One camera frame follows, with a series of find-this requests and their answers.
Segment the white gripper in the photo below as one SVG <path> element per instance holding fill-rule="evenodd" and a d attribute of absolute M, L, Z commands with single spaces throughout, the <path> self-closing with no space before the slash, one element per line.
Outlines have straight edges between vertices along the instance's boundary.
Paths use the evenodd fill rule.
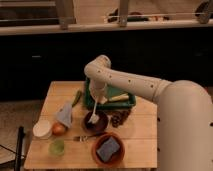
<path fill-rule="evenodd" d="M 89 91 L 90 95 L 94 100 L 105 101 L 107 85 L 103 82 L 98 82 L 95 80 L 90 80 Z"/>

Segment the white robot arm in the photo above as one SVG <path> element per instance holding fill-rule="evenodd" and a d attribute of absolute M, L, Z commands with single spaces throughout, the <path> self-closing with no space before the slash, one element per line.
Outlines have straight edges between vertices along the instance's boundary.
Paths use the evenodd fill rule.
<path fill-rule="evenodd" d="M 157 171 L 213 171 L 213 101 L 201 85 L 116 71 L 105 55 L 84 73 L 94 94 L 111 85 L 157 105 Z"/>

